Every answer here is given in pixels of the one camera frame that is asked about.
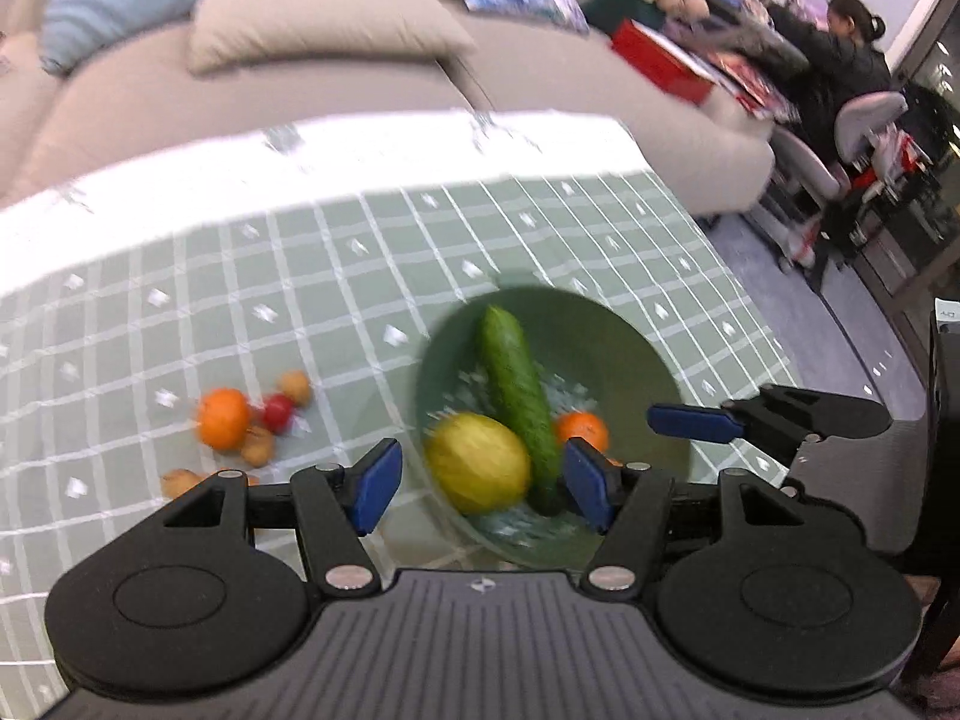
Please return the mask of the dark green bag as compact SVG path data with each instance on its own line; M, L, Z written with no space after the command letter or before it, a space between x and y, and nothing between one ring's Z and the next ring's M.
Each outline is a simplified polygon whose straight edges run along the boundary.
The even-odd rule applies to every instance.
M583 13L589 26L608 37L619 31L626 21L636 21L656 31L667 21L658 0L587 0Z

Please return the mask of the green cucumber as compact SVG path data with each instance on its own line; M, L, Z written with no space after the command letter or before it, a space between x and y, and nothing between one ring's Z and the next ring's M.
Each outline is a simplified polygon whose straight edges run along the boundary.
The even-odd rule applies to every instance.
M489 305L478 325L477 351L493 410L530 457L527 502L545 517L559 514L566 507L562 449L523 326L503 307Z

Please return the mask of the stack of books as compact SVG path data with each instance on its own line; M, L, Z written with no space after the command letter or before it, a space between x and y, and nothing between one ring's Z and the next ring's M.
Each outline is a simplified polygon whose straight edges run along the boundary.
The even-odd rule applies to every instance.
M732 78L753 76L770 91L809 68L809 60L776 31L766 0L704 0L697 21L670 16L665 34Z

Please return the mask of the grey office chair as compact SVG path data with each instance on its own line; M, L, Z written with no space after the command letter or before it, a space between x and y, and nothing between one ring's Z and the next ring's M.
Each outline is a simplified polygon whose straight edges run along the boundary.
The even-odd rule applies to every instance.
M918 164L913 138L898 126L907 112L896 91L853 99L836 117L827 158L787 128L773 132L775 174L747 220L782 270L811 273L833 252L852 254L867 242L867 206Z

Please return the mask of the small red fruit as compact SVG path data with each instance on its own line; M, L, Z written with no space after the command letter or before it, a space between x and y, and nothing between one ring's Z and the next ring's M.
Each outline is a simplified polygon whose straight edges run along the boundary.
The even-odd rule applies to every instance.
M288 395L277 392L263 399L260 421L275 436L288 433L295 415L296 403Z

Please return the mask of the yellow-green pear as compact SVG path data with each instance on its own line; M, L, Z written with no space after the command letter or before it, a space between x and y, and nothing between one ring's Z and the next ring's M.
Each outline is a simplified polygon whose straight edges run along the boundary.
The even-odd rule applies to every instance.
M427 437L425 461L439 491L466 517L521 504L532 481L524 442L501 422L477 413L444 418Z

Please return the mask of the red box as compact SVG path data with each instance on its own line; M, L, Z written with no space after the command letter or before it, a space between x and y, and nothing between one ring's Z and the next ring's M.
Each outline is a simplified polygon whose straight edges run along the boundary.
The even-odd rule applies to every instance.
M692 55L638 21L626 20L612 37L612 49L661 91L701 106L716 80Z

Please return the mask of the beige cushion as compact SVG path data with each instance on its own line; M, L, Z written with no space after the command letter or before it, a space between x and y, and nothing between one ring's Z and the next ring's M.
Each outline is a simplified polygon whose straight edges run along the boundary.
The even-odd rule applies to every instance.
M439 0L199 0L187 66L203 75L319 55L447 59L473 49Z

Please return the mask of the orange tangerine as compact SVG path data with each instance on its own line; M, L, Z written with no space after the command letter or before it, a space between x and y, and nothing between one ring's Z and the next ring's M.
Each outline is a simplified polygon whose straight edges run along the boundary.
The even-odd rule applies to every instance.
M571 439L583 439L602 454L610 447L610 434L605 422L589 411L569 411L558 416L553 423L560 444Z
M206 392L197 408L197 436L208 449L231 454L244 444L251 424L251 406L236 388Z

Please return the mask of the seated person in black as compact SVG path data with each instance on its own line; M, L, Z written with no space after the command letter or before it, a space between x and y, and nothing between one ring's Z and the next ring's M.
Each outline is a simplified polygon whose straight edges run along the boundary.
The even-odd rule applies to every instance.
M864 94L885 93L892 75L875 47L885 21L862 0L830 0L827 27L820 29L784 5L766 4L773 26L805 55L809 66L782 85L799 121L793 132L824 162L838 160L835 130L839 111Z

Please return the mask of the beige sofa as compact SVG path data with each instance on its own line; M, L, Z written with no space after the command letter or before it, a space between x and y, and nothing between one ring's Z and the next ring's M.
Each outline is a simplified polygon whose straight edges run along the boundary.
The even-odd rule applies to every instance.
M441 0L475 47L462 59L316 57L197 76L189 23L99 52L67 78L37 65L46 0L11 0L2 46L2 202L200 138L321 115L399 110L562 110L619 119L695 216L739 213L761 195L773 151L742 109L661 91L607 37L472 15Z

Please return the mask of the brown longan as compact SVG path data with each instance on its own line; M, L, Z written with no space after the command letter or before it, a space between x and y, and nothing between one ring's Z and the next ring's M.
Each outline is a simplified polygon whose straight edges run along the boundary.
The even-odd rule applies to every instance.
M306 408L313 401L311 379L304 371L288 371L277 380L280 394L289 398L296 408Z
M178 499L183 494L189 493L190 489L199 486L202 481L202 475L197 475L185 468L178 468L161 476L161 493L166 499Z
M245 431L244 442L239 450L242 460L252 468L262 468L274 460L275 436L267 427L252 424Z

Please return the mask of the green colander bowl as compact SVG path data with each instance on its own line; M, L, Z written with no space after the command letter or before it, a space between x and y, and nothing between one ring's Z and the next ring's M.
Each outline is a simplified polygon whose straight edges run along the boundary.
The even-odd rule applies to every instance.
M612 310L546 286L501 286L452 309L415 371L421 468L444 512L516 566L579 571L599 535L562 488L579 437L615 465L692 474L692 447L647 426L680 392L649 341Z

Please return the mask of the green checked tablecloth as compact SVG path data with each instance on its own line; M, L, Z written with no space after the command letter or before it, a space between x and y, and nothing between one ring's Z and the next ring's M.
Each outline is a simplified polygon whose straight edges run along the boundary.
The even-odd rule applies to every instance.
M2 215L2 712L64 690L53 582L210 473L195 408L301 371L314 403L265 477L413 434L441 319L506 283L615 310L697 405L796 369L620 122L348 115L148 154Z

